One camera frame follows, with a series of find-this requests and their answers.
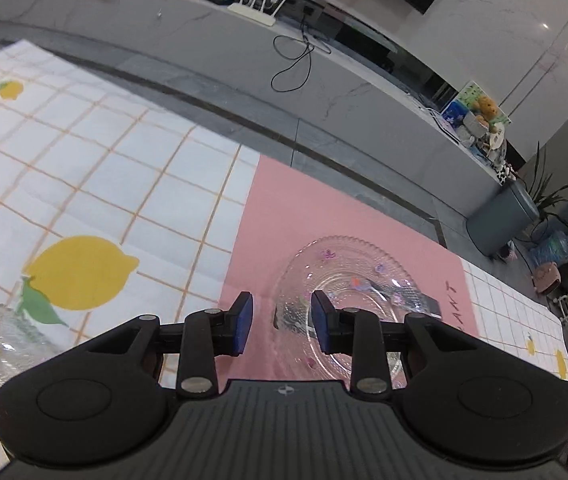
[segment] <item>marble wall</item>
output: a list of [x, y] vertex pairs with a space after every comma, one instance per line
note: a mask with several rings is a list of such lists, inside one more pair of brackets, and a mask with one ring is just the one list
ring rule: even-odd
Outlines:
[[568, 119], [568, 0], [435, 0], [424, 15], [403, 0], [325, 1], [454, 87], [474, 79], [512, 113], [507, 135], [524, 158]]
[[[272, 76], [290, 66], [273, 39], [298, 33], [285, 23], [266, 27], [205, 0], [0, 0], [0, 20], [116, 44], [220, 81], [344, 140], [464, 216], [500, 188], [416, 100], [337, 50], [313, 54], [298, 91], [273, 91]], [[280, 48], [300, 53], [298, 44]], [[307, 70], [298, 63], [278, 86], [294, 88]]]

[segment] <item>decoration items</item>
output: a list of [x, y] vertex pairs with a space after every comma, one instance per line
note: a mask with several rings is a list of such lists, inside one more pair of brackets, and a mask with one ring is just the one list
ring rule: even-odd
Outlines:
[[477, 83], [468, 82], [442, 116], [455, 128], [460, 139], [469, 139], [462, 145], [477, 158], [495, 171], [503, 168], [506, 162], [504, 140], [510, 119]]
[[513, 170], [513, 167], [508, 162], [504, 162], [503, 166], [495, 168], [495, 170], [497, 171], [497, 180], [499, 180], [502, 185], [506, 184], [507, 180], [517, 179], [515, 170]]

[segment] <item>potted plant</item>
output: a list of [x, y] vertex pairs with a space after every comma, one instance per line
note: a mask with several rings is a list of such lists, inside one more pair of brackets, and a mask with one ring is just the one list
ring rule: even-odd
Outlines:
[[[565, 184], [564, 186], [559, 187], [558, 189], [552, 192], [548, 192], [547, 191], [548, 184], [550, 183], [551, 178], [553, 177], [553, 173], [546, 174], [546, 148], [544, 148], [542, 167], [541, 171], [539, 171], [540, 170], [539, 162], [541, 159], [542, 156], [538, 142], [538, 150], [535, 156], [535, 167], [533, 168], [533, 180], [531, 181], [530, 184], [527, 184], [526, 181], [520, 177], [520, 179], [524, 183], [526, 192], [528, 192], [531, 199], [538, 207], [539, 211], [538, 222], [530, 231], [530, 241], [534, 243], [538, 243], [542, 238], [544, 238], [544, 235], [546, 234], [546, 231], [548, 229], [548, 219], [550, 217], [557, 218], [563, 225], [568, 227], [568, 222], [564, 220], [560, 215], [552, 211], [558, 204], [561, 204], [563, 202], [568, 203], [568, 199], [564, 198], [561, 195], [562, 191], [568, 189], [568, 184]], [[542, 226], [542, 224], [544, 224], [544, 231], [540, 235], [537, 235], [536, 232], [539, 232], [539, 227]]]

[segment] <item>yellow lemon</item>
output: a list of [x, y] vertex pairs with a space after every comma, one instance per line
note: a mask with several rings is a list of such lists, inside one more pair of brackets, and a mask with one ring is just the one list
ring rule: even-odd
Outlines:
[[86, 310], [115, 298], [139, 260], [96, 236], [64, 238], [28, 266], [29, 285], [65, 310]]
[[24, 86], [19, 81], [6, 81], [0, 83], [0, 96], [2, 99], [15, 100], [24, 91]]
[[562, 355], [562, 351], [558, 350], [555, 352], [555, 357], [557, 358], [557, 371], [561, 379], [566, 380], [568, 377], [568, 368], [566, 367], [566, 359]]

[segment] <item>floor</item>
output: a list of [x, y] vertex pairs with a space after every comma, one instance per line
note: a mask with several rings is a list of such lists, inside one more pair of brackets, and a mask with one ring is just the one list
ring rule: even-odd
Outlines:
[[330, 133], [179, 66], [77, 36], [0, 23], [0, 46], [21, 39], [355, 197], [544, 303], [533, 289], [523, 247], [508, 264], [483, 256], [463, 216]]

